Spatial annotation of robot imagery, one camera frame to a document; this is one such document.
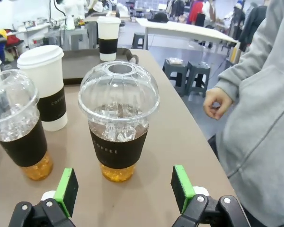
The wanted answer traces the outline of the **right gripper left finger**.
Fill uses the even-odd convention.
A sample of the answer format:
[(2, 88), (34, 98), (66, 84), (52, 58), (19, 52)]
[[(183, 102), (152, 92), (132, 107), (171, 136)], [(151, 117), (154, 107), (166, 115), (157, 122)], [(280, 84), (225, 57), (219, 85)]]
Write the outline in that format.
[(10, 227), (73, 227), (71, 220), (79, 183), (73, 168), (65, 168), (57, 189), (38, 204), (19, 202), (12, 213)]

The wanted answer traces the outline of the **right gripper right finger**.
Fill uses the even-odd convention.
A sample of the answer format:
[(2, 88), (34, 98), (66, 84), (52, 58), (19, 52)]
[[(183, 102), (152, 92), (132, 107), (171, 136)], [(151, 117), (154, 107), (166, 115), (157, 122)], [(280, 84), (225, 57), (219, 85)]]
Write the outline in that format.
[(171, 187), (180, 216), (174, 227), (248, 227), (249, 223), (236, 197), (213, 199), (204, 187), (193, 186), (182, 165), (173, 166)]

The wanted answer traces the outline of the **person's left hand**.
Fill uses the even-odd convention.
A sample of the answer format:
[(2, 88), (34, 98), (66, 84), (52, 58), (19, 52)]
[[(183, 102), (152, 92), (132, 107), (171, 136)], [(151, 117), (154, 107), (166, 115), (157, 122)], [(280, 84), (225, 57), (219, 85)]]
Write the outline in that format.
[(207, 90), (203, 109), (207, 116), (219, 120), (233, 104), (233, 100), (220, 88), (214, 87)]

